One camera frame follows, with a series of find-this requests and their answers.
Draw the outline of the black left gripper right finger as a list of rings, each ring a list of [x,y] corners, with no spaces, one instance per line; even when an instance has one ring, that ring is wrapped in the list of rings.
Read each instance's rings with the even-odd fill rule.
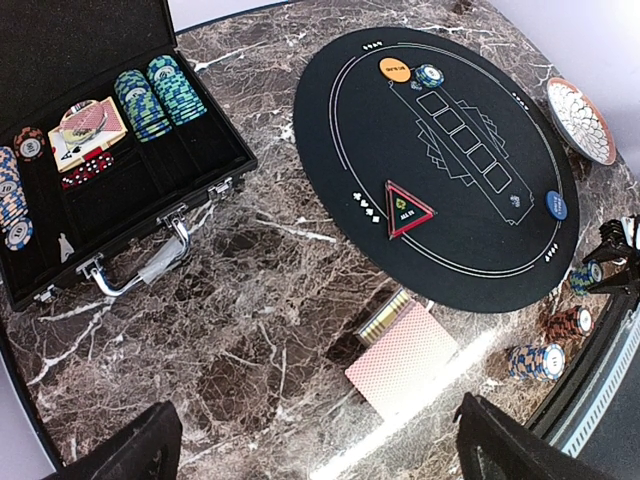
[[[464,394],[454,421],[465,479],[593,479],[595,470],[524,428],[482,396]]]

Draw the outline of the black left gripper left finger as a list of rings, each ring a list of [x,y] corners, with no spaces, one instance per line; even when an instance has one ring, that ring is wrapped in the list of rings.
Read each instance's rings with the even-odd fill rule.
[[[59,472],[61,479],[175,479],[182,423],[172,402],[147,408],[90,454]]]

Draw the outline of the green blue chip stack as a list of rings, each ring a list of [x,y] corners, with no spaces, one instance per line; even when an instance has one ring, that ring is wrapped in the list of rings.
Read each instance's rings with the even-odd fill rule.
[[[598,284],[603,278],[604,273],[601,264],[596,260],[590,260],[570,272],[569,284],[575,295],[586,296],[588,288]]]

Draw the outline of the brown white chip stack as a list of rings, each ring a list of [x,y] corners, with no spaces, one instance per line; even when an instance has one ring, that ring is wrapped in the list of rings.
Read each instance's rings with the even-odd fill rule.
[[[545,323],[546,337],[550,341],[588,337],[594,327],[590,311],[581,305],[558,312]]]

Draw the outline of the blue white chip stack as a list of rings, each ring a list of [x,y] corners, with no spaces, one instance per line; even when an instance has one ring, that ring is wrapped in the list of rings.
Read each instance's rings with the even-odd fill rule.
[[[508,373],[521,380],[555,381],[563,374],[565,363],[565,352],[559,344],[520,345],[509,352]]]

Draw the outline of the green chips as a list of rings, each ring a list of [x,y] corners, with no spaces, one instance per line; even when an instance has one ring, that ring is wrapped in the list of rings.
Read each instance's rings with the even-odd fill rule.
[[[432,64],[422,64],[415,71],[416,81],[428,88],[437,88],[444,83],[444,73]]]

